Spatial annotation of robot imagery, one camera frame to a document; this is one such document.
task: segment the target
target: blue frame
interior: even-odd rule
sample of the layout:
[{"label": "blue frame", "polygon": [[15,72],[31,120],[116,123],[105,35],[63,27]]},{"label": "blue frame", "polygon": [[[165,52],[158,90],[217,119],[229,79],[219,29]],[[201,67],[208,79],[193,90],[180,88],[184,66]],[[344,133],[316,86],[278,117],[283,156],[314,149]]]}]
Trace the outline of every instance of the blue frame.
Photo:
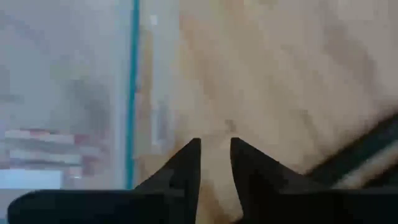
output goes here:
[{"label": "blue frame", "polygon": [[139,0],[133,0],[133,9],[131,15],[131,56],[126,130],[126,189],[132,189],[134,183],[134,159],[132,157],[134,152],[135,95],[139,54],[139,10]]}]

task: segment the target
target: wooden floor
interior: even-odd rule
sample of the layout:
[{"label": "wooden floor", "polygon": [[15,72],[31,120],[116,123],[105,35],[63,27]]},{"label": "wooden floor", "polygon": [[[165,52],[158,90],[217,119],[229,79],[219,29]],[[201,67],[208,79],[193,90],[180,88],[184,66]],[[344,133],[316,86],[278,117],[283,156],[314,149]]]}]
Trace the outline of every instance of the wooden floor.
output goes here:
[{"label": "wooden floor", "polygon": [[[305,173],[398,109],[396,10],[395,0],[180,0],[169,104],[175,150],[202,138],[198,223],[241,215],[231,136]],[[140,180],[171,154],[140,156]]]}]

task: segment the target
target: light wood floor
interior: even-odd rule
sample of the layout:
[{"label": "light wood floor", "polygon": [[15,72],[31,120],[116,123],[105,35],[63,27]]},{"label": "light wood floor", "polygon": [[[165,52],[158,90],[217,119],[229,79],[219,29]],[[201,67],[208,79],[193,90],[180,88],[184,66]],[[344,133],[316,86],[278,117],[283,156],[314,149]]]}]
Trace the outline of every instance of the light wood floor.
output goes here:
[{"label": "light wood floor", "polygon": [[[394,0],[180,0],[169,103],[175,150],[202,138],[198,223],[241,214],[231,136],[305,173],[398,109],[396,10]],[[171,154],[140,156],[141,180]]]}]

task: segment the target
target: blurry background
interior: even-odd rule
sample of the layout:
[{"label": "blurry background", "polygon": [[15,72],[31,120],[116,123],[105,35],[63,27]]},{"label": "blurry background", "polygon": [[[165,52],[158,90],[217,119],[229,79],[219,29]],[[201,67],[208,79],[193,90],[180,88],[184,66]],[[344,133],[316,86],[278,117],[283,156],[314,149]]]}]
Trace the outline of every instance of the blurry background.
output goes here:
[{"label": "blurry background", "polygon": [[[89,136],[85,144],[98,149],[94,174],[82,174],[68,187],[125,187],[131,9],[131,1],[0,2],[0,139],[6,130],[20,129]],[[51,153],[61,154],[82,150],[45,141],[24,145],[52,146]],[[4,151],[20,148],[2,145],[3,165]],[[80,166],[85,162],[83,157]],[[0,217],[24,192],[0,189]]]}]

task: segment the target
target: floor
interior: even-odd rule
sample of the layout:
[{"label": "floor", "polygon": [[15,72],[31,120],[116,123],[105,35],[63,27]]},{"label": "floor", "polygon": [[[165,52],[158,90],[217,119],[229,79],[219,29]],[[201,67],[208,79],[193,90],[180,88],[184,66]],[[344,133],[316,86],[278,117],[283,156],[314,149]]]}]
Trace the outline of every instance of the floor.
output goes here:
[{"label": "floor", "polygon": [[[202,138],[199,223],[241,214],[231,136],[306,173],[398,109],[393,0],[181,0],[178,7],[178,54],[167,54],[178,68],[167,101],[173,147],[147,154],[150,144],[138,147],[138,182]],[[144,29],[142,39],[153,35]],[[148,77],[155,44],[143,46]],[[146,83],[149,100],[155,87],[150,77]]]}]

